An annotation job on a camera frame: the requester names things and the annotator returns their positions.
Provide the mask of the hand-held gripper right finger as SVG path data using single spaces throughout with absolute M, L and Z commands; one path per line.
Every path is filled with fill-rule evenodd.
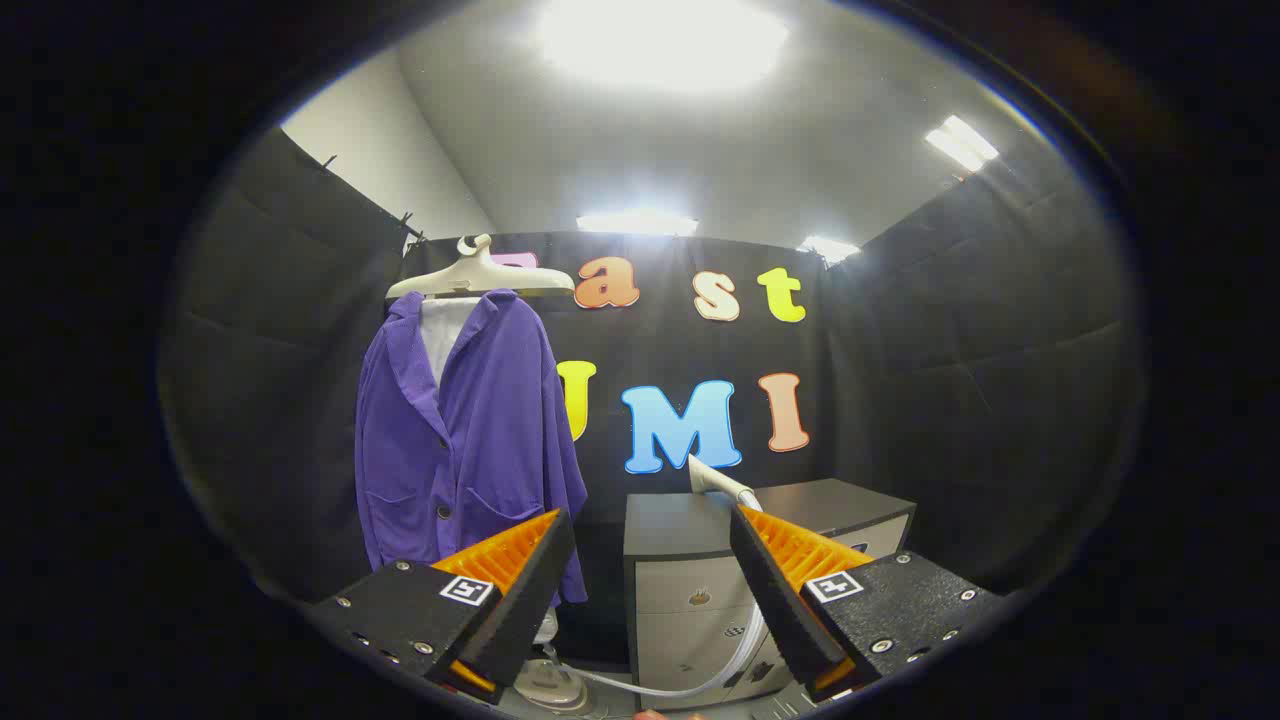
M 730 544 L 794 680 L 832 700 L 940 653 L 1004 597 L 919 553 L 881 559 L 762 510 L 736 505 Z

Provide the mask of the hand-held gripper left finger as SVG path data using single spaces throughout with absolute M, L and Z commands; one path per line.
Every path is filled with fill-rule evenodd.
M 396 560 L 311 603 L 308 621 L 410 685 L 494 705 L 530 659 L 573 551 L 570 518 L 552 510 L 435 562 Z

